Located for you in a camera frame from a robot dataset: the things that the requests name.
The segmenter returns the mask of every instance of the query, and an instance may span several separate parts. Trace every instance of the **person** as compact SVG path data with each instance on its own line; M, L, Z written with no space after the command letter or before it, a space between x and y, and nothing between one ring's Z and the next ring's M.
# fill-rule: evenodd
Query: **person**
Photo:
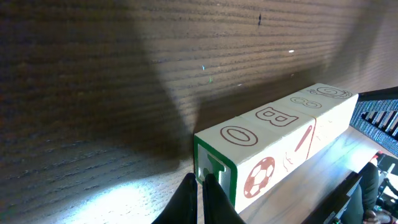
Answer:
M359 172L362 179L353 192L346 211L341 216L343 224L380 224L391 223L391 218L384 214L376 214L373 211L376 205L379 172L374 161L368 162Z

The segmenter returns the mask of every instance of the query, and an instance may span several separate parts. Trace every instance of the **green border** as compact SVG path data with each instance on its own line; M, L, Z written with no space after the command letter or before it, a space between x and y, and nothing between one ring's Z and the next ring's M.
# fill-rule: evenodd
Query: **green border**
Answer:
M198 173L199 173L199 167L198 167L198 144L203 146L208 152L213 154L215 157L217 157L219 160L221 160L225 165L227 165L231 169L231 181L229 183L229 200L232 203L232 206L235 207L235 198L236 198L236 184L238 181L238 169L236 168L236 165L227 157L219 153L216 149L211 147L209 144L207 144L204 140L200 139L197 135L194 135L193 137L193 144L194 144L194 156L195 156L195 174L197 177L197 180L200 184L203 185L202 181L199 179Z

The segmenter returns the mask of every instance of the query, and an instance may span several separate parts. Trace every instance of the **wooden table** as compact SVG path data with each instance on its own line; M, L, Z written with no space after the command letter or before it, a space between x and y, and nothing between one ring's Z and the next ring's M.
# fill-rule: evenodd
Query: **wooden table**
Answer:
M193 133L316 82L396 86L397 9L394 0L2 3L0 222L151 222L193 170ZM364 165L364 142L377 148L350 129L241 215L300 223L346 166Z

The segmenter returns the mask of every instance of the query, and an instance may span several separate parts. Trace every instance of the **soccer ball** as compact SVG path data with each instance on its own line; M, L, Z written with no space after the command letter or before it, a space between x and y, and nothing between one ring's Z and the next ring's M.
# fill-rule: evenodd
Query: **soccer ball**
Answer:
M246 198L252 198L267 186L275 169L275 160L272 157L262 159L254 166L244 184L243 194Z

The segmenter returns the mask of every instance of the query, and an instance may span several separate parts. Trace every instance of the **wood grain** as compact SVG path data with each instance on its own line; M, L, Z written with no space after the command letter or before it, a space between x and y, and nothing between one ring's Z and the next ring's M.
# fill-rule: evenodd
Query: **wood grain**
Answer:
M397 11L393 0L2 2L0 221L150 222L193 170L194 132L315 82L396 86ZM350 163L340 150L327 150L325 173L311 160L292 177L335 178L315 196L278 213L267 195L242 216L302 220L346 175L333 173Z

